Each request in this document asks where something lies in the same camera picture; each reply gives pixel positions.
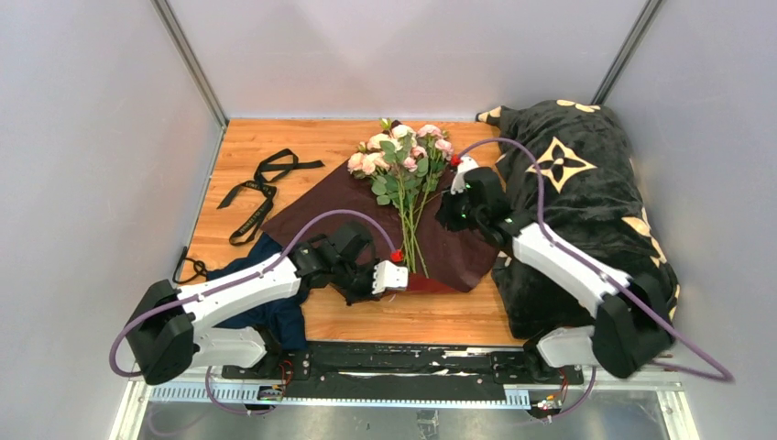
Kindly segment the dark red wrapping paper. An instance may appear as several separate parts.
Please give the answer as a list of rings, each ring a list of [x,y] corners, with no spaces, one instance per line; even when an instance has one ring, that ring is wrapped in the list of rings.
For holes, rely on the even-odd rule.
[[[422,260],[430,279],[424,286],[442,292],[470,292],[491,271],[498,251],[482,241],[480,235],[463,230],[451,232],[434,218],[441,206],[440,190],[453,175],[444,174],[438,190],[429,194],[416,228]],[[286,208],[272,215],[262,226],[263,232],[282,246],[315,216],[337,209],[351,209],[376,220],[393,243],[403,240],[399,214],[392,206],[380,206],[371,192],[371,182],[352,177],[343,163]]]

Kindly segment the black floral plush blanket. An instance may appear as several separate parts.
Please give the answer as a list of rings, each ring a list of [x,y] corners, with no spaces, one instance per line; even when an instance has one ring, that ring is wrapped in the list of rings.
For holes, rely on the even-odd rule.
[[[538,161],[531,164],[504,141],[498,145],[496,169],[520,226],[537,219],[541,174],[546,225],[612,268],[656,277],[674,314],[680,284],[651,230],[629,139],[611,109],[556,99],[522,109],[499,106],[476,120],[497,127],[503,139],[519,142]]]

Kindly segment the pink fake flower bouquet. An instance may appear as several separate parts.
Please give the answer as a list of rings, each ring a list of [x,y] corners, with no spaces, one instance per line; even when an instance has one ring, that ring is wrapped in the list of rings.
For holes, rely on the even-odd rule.
[[[377,204],[399,214],[402,261],[410,271],[429,275],[417,232],[428,202],[454,158],[448,132],[426,124],[414,129],[399,120],[382,118],[381,131],[361,142],[346,162],[358,180],[370,181]]]

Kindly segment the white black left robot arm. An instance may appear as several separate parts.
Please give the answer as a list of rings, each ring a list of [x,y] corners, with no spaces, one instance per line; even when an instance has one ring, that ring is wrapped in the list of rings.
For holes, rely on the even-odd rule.
[[[269,346],[266,331],[257,324],[225,328],[224,322],[328,285],[340,289],[349,304],[378,300],[407,288],[409,272],[401,259],[400,252],[378,258],[370,232],[349,222],[216,280],[151,284],[118,339],[135,357],[133,374],[148,385],[198,367],[240,367],[268,379],[279,371],[281,356]]]

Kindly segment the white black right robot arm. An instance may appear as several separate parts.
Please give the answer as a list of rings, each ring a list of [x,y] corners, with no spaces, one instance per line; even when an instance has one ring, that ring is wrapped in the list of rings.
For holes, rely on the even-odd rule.
[[[560,367],[590,366],[627,379],[675,342],[658,279],[632,276],[588,256],[542,220],[512,217],[498,175],[464,158],[435,216],[448,230],[477,230],[500,252],[537,270],[577,301],[591,325],[540,333],[523,358],[527,377],[546,382]]]

